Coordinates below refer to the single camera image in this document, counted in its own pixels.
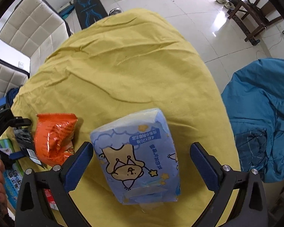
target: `shoe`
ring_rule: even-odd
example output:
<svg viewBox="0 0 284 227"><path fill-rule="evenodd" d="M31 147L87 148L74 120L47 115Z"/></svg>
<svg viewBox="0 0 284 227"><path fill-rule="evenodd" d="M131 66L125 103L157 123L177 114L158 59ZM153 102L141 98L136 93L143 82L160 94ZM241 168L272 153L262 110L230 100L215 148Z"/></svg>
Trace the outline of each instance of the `shoe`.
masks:
<svg viewBox="0 0 284 227"><path fill-rule="evenodd" d="M224 7L226 7L227 9L235 9L235 5L231 2L226 2L224 4Z"/></svg>
<svg viewBox="0 0 284 227"><path fill-rule="evenodd" d="M216 0L216 2L218 2L220 4L225 4L227 2L227 0Z"/></svg>
<svg viewBox="0 0 284 227"><path fill-rule="evenodd" d="M122 13L120 8L114 8L109 12L109 16L114 15L114 14L118 14L118 13Z"/></svg>

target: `white leather chair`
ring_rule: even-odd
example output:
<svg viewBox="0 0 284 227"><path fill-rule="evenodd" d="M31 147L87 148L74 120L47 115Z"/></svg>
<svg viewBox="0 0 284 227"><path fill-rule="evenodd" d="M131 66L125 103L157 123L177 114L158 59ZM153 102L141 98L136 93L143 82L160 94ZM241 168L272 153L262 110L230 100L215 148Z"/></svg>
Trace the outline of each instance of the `white leather chair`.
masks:
<svg viewBox="0 0 284 227"><path fill-rule="evenodd" d="M45 0L22 0L0 39L30 57L30 76L71 35L68 24Z"/></svg>
<svg viewBox="0 0 284 227"><path fill-rule="evenodd" d="M29 73L0 59L0 106L5 104L5 95L12 88L18 88L29 78Z"/></svg>

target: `yellow cloth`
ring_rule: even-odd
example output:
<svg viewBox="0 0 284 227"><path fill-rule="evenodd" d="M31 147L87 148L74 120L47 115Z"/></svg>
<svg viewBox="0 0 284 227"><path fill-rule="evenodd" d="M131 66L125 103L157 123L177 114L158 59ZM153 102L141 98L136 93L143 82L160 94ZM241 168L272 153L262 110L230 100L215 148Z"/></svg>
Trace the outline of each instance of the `yellow cloth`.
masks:
<svg viewBox="0 0 284 227"><path fill-rule="evenodd" d="M154 107L168 121L179 158L178 202L145 212L138 205L120 204L96 157L70 195L93 227L189 227L213 196L190 159L191 143L200 142L234 170L240 165L226 110L209 70L191 44L158 14L133 9L74 34L20 89L12 111L30 118L33 132L36 114L75 113L77 150L95 128ZM38 170L29 159L20 164L24 170ZM220 224L234 200L233 194Z"/></svg>

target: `red package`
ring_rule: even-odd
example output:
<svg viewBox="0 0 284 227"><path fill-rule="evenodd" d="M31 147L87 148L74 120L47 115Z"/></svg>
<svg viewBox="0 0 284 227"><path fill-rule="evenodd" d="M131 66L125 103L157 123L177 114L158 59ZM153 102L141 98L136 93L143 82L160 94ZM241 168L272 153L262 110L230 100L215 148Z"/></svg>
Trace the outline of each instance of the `red package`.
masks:
<svg viewBox="0 0 284 227"><path fill-rule="evenodd" d="M74 128L78 118L74 114L38 114L35 149L39 160L50 166L62 165L73 155Z"/></svg>
<svg viewBox="0 0 284 227"><path fill-rule="evenodd" d="M50 189L44 189L46 199L52 209L59 210Z"/></svg>

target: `blue jacket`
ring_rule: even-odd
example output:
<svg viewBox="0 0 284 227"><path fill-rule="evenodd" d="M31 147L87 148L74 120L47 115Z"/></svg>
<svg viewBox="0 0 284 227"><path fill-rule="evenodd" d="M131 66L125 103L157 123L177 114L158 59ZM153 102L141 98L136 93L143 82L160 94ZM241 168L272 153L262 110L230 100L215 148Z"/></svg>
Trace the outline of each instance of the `blue jacket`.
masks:
<svg viewBox="0 0 284 227"><path fill-rule="evenodd" d="M260 59L233 74L222 99L241 170L267 183L284 179L284 60Z"/></svg>

